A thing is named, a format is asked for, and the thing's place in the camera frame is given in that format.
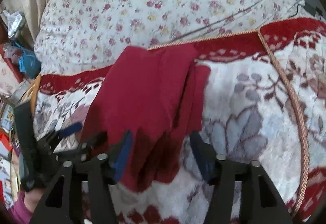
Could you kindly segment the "magenta sleeve forearm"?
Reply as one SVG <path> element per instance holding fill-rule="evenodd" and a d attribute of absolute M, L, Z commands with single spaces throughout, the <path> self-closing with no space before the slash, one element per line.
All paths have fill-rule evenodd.
<path fill-rule="evenodd" d="M 26 193 L 24 191 L 20 191 L 18 193 L 17 201 L 13 204 L 12 207 L 9 208 L 8 211 L 13 217 L 15 223 L 29 224 L 33 213 L 29 202 L 26 199 Z"/>

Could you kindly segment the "person's left hand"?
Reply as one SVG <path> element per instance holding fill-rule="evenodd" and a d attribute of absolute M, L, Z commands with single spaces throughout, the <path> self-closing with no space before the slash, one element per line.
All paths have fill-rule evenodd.
<path fill-rule="evenodd" d="M 31 191 L 24 192 L 24 205 L 31 213 L 35 211 L 43 193 L 44 189 L 41 188 L 34 188 Z"/>

